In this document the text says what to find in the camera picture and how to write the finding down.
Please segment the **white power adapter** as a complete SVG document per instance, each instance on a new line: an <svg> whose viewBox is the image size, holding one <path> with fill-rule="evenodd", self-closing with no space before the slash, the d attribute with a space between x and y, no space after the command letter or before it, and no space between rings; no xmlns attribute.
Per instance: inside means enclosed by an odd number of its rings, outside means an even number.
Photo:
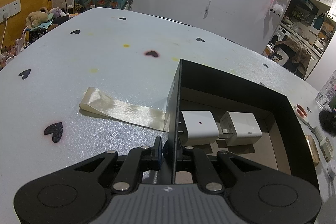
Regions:
<svg viewBox="0 0 336 224"><path fill-rule="evenodd" d="M262 131L252 113L227 111L220 119L219 138L228 146L250 145L262 137Z"/></svg>
<svg viewBox="0 0 336 224"><path fill-rule="evenodd" d="M181 111L178 136L181 146L211 144L219 136L219 129L210 111Z"/></svg>

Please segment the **black box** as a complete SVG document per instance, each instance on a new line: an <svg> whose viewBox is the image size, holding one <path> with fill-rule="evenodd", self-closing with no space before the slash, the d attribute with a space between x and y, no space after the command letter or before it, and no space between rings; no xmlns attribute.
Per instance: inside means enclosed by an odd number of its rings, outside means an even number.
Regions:
<svg viewBox="0 0 336 224"><path fill-rule="evenodd" d="M169 167L170 182L175 181L177 159L182 154L178 139L179 113L189 109L211 111L215 119L227 111L253 113L265 124L276 125L276 138L281 142L277 154L286 156L288 161L281 171L319 186L305 133L286 96L187 60L179 61L167 100L169 135L163 155Z"/></svg>

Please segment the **cream satin ribbon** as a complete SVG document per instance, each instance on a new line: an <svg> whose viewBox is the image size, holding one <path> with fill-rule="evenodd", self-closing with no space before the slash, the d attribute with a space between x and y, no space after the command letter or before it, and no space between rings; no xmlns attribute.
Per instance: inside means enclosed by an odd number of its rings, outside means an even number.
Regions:
<svg viewBox="0 0 336 224"><path fill-rule="evenodd" d="M169 130L169 115L164 111L119 101L106 95L98 88L89 87L79 103L79 107L100 117L162 132Z"/></svg>

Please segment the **gold oval case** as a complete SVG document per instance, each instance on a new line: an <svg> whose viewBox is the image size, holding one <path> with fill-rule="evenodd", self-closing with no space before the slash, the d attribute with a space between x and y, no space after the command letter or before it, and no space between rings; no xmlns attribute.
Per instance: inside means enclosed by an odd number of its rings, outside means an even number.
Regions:
<svg viewBox="0 0 336 224"><path fill-rule="evenodd" d="M313 160L313 164L316 167L317 165L319 165L319 162L320 162L317 146L315 144L314 139L310 135L305 135L305 138L307 141L307 145L309 147L309 151L311 154L311 158Z"/></svg>

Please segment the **white cartoon tote bag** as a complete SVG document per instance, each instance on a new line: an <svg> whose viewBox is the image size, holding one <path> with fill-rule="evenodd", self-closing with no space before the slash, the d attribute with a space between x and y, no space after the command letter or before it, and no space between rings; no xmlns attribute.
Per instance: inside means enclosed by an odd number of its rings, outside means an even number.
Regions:
<svg viewBox="0 0 336 224"><path fill-rule="evenodd" d="M283 66L289 60L290 48L285 44L274 45L268 59L274 61L280 66Z"/></svg>

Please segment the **clear plastic water bottle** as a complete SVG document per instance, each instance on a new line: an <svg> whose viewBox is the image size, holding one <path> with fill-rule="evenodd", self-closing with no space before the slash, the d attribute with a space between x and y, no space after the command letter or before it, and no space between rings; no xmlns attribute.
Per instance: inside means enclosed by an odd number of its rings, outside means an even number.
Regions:
<svg viewBox="0 0 336 224"><path fill-rule="evenodd" d="M335 98L335 72L329 77L322 89L315 97L315 102L320 109L332 109L331 102Z"/></svg>

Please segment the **white washing machine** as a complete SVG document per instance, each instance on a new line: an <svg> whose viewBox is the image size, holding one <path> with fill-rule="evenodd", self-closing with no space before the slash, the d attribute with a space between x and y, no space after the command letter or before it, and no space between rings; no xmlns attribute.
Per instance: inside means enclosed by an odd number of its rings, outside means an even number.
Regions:
<svg viewBox="0 0 336 224"><path fill-rule="evenodd" d="M281 24L277 27L276 31L274 32L272 38L269 41L269 45L274 46L276 42L284 41L288 38L290 32L285 29Z"/></svg>

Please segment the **white sheep plush toy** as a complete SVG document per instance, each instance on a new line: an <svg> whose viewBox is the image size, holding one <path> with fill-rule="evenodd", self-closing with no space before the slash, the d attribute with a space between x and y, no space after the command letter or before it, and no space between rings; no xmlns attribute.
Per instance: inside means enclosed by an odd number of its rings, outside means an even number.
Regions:
<svg viewBox="0 0 336 224"><path fill-rule="evenodd" d="M270 12L278 15L279 17L281 17L284 13L284 9L282 7L282 5L279 4L274 4L271 8L270 8Z"/></svg>

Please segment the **brown teddy bear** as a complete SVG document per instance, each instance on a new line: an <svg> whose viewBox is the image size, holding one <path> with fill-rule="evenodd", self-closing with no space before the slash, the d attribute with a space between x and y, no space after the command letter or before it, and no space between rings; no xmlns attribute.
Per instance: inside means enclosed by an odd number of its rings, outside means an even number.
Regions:
<svg viewBox="0 0 336 224"><path fill-rule="evenodd" d="M26 18L26 27L29 29L37 28L42 23L46 23L49 21L49 15L46 12L35 11L29 13Z"/></svg>

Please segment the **white wall socket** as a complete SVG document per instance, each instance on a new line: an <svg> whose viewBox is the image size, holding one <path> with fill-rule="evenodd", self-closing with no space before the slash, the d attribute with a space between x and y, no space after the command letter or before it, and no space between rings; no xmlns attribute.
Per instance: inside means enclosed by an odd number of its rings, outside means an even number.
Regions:
<svg viewBox="0 0 336 224"><path fill-rule="evenodd" d="M21 12L21 0L13 1L0 8L0 22Z"/></svg>

